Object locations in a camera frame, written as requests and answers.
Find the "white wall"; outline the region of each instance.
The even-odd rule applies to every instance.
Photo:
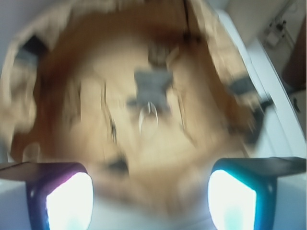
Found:
[[[226,8],[245,45],[249,45],[290,0],[231,0]]]
[[[225,10],[230,0],[207,0],[207,2],[215,9]]]
[[[0,69],[14,35],[58,0],[0,0]]]

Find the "brown cardboard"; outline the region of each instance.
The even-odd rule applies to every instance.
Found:
[[[230,134],[228,127],[249,130],[252,110],[239,104],[226,86],[246,76],[244,63],[201,0],[188,1],[189,25],[183,1],[118,0],[112,1],[117,7],[109,1],[102,11],[89,10],[101,2],[63,3],[58,7],[70,12],[69,17],[63,13],[57,18],[55,9],[50,10],[12,42],[0,80],[0,116],[5,121],[0,135],[16,161],[29,144],[38,142],[39,161],[82,162],[97,194],[167,213],[187,210],[205,188],[214,160],[228,153],[243,156],[242,134]],[[58,28],[62,32],[56,43],[41,36],[51,44],[51,52],[37,74],[29,75],[32,84],[21,89],[27,97],[16,97],[12,86],[13,72],[20,68],[13,64],[17,47],[53,20],[52,25],[67,26]],[[187,41],[183,34],[188,28]],[[136,94],[134,70],[152,68],[151,42],[173,50],[167,62],[174,74],[167,91],[172,114],[160,114],[157,128],[154,119],[147,120],[140,135],[138,111],[127,108],[126,100]],[[25,113],[18,110],[22,105]],[[104,169],[122,156],[129,175]]]

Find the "white led light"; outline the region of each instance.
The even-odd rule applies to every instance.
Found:
[[[50,230],[85,230],[93,211],[91,177],[78,172],[47,196]]]
[[[255,190],[224,170],[214,171],[208,184],[208,204],[218,230],[252,230],[256,213]]]

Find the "pink light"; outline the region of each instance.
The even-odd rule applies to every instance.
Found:
[[[78,172],[47,196],[50,230],[85,230],[93,211],[91,177]]]

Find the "glowing light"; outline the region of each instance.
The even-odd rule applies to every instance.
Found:
[[[252,230],[256,213],[255,190],[224,170],[214,171],[208,184],[208,204],[218,230]]]
[[[93,211],[91,177],[78,172],[47,196],[50,230],[85,230]]]

